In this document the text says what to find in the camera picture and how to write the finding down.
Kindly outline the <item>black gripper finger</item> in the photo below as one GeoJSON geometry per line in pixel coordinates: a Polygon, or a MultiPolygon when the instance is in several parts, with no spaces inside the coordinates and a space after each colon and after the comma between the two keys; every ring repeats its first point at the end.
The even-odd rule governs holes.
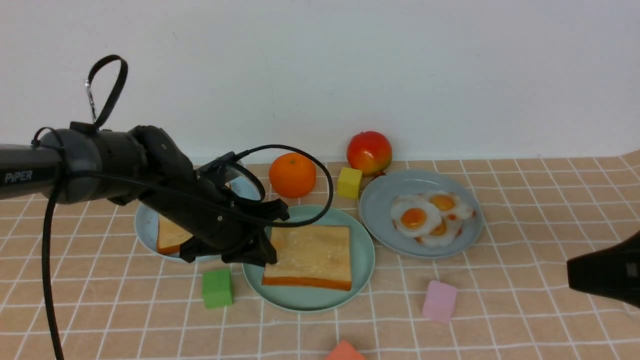
{"type": "Polygon", "coordinates": [[[179,246],[179,258],[188,264],[203,256],[219,256],[225,264],[250,264],[258,267],[278,262],[277,251],[266,231],[258,231],[251,239],[226,250],[215,249],[195,236],[179,246]]]}

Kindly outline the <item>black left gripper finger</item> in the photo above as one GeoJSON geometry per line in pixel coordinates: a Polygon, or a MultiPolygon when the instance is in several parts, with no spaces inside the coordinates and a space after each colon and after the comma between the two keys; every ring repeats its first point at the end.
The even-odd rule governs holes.
{"type": "Polygon", "coordinates": [[[288,219],[290,219],[289,207],[283,200],[253,201],[254,223],[286,222],[288,219]]]}

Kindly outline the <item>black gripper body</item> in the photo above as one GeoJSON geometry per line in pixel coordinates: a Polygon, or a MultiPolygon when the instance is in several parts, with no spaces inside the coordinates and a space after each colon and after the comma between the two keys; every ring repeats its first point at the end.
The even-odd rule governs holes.
{"type": "Polygon", "coordinates": [[[257,180],[240,165],[242,153],[228,152],[196,169],[163,129],[137,126],[131,135],[145,150],[148,168],[144,180],[155,184],[138,192],[144,205],[214,249],[234,248],[265,231],[263,225],[246,220],[253,218],[255,200],[244,199],[227,187],[233,174],[257,180]]]}

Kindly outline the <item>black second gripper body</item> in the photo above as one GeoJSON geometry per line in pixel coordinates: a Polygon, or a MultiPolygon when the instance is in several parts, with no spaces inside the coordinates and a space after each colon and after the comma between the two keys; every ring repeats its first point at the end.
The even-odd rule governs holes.
{"type": "Polygon", "coordinates": [[[566,262],[570,289],[640,307],[640,233],[566,262]]]}

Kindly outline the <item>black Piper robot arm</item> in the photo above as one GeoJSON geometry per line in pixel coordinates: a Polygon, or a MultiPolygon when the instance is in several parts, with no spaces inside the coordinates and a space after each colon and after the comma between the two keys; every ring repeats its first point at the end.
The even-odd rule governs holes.
{"type": "Polygon", "coordinates": [[[329,193],[326,205],[313,217],[290,222],[286,203],[265,202],[263,185],[240,164],[247,155],[268,148],[229,152],[196,169],[159,127],[113,132],[75,121],[68,129],[50,129],[47,134],[37,130],[30,145],[2,145],[1,198],[36,193],[48,198],[41,246],[47,315],[54,315],[50,247],[57,204],[107,199],[124,206],[137,199],[190,234],[178,251],[188,264],[199,256],[220,256],[226,264],[275,264],[276,250],[266,228],[317,223],[329,212],[334,194],[329,193]],[[242,198],[226,187],[229,169],[253,182],[261,198],[242,198]]]}

